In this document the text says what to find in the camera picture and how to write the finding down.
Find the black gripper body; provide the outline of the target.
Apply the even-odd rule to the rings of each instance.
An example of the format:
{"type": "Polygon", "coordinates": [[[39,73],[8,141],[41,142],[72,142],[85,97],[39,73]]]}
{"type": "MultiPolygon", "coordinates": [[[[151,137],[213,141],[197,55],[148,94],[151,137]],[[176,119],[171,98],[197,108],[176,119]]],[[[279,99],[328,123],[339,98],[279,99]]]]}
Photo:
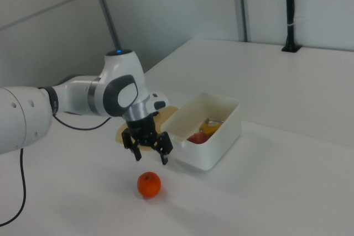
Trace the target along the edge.
{"type": "Polygon", "coordinates": [[[155,122],[152,114],[137,121],[126,121],[127,129],[131,137],[135,141],[139,141],[140,145],[154,145],[157,132],[155,130],[155,122]]]}

